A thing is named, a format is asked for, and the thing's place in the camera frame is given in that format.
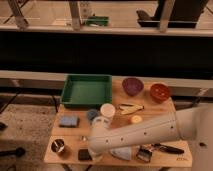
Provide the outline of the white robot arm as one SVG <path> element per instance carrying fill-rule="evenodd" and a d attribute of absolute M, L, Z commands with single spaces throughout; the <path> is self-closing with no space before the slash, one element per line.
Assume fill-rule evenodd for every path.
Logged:
<path fill-rule="evenodd" d="M 213 171 L 213 105 L 203 105 L 165 114 L 138 124 L 110 129 L 108 119 L 93 120 L 88 138 L 92 157 L 120 147 L 194 140 L 191 171 Z"/>

